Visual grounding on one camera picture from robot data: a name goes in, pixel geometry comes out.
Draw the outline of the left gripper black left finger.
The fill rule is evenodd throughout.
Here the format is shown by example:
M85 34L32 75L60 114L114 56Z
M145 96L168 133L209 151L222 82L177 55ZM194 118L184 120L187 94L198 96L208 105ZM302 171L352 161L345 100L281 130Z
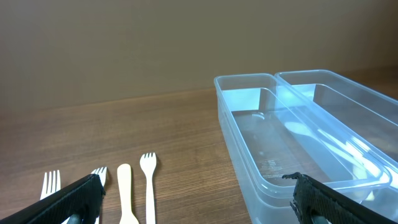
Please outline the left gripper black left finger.
M1 220L1 224L94 224L106 195L99 175L88 174L48 197Z

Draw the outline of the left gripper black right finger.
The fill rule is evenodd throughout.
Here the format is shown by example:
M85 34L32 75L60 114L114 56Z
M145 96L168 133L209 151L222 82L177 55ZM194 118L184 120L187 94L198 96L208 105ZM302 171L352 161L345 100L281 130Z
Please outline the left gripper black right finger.
M290 206L300 224L397 224L309 175L295 172L282 178L296 180Z

